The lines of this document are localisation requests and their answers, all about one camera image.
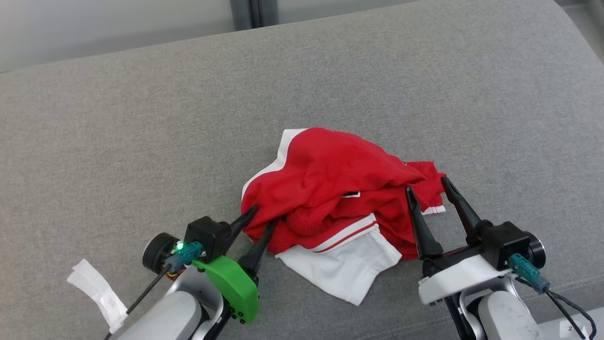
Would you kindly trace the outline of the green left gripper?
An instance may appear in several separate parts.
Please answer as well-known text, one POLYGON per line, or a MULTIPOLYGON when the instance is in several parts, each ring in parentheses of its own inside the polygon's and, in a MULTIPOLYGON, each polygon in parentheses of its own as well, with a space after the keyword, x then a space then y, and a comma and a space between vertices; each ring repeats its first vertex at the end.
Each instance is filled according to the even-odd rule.
POLYGON ((258 314, 258 271, 278 221, 270 221, 255 245, 235 261, 226 256, 240 232, 254 220, 258 205, 251 206, 229 225, 229 235, 202 235, 180 240, 167 233, 145 247, 145 268, 173 281, 170 292, 182 290, 214 311, 217 323, 229 318, 252 323, 258 314))

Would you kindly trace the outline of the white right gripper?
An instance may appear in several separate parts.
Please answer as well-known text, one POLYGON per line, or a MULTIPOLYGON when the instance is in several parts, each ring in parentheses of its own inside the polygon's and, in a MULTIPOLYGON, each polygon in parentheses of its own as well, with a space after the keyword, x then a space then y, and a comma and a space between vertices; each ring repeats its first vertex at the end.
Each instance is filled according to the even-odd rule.
POLYGON ((419 199, 411 187, 406 187, 417 256, 424 264, 424 278, 419 281, 419 295, 425 305, 511 273, 509 264, 514 254, 520 254, 532 263, 534 251, 531 245, 542 250, 541 241, 525 231, 521 232, 520 239, 513 242, 501 243, 498 238, 482 240, 483 228, 492 226, 492 223, 479 217, 447 176, 441 178, 441 183, 447 200, 453 204, 462 222, 467 245, 474 246, 444 254, 442 245, 435 240, 425 223, 419 199))

